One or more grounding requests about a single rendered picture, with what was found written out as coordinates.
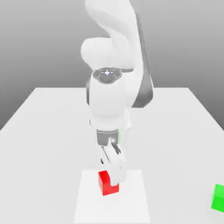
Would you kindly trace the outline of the small green cube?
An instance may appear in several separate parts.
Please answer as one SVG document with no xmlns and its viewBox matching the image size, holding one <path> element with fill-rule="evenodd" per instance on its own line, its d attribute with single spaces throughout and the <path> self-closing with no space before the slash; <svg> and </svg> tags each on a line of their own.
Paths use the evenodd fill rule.
<svg viewBox="0 0 224 224">
<path fill-rule="evenodd" d="M 215 184 L 211 208 L 224 213 L 224 186 Z"/>
</svg>

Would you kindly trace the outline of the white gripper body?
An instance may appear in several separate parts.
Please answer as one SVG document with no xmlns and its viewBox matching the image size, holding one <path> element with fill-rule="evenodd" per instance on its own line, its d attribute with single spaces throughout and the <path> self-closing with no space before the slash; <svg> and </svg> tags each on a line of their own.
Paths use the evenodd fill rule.
<svg viewBox="0 0 224 224">
<path fill-rule="evenodd" d="M 126 157 L 118 146 L 100 147 L 101 158 L 109 174 L 110 182 L 126 180 Z"/>
</svg>

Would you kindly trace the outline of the small red cube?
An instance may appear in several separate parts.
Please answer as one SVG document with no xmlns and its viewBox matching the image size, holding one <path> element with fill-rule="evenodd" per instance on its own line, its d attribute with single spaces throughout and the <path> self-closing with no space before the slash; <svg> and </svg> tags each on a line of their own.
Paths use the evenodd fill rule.
<svg viewBox="0 0 224 224">
<path fill-rule="evenodd" d="M 106 170 L 98 172 L 98 184 L 103 196 L 119 192 L 119 184 L 111 186 L 110 177 Z"/>
</svg>

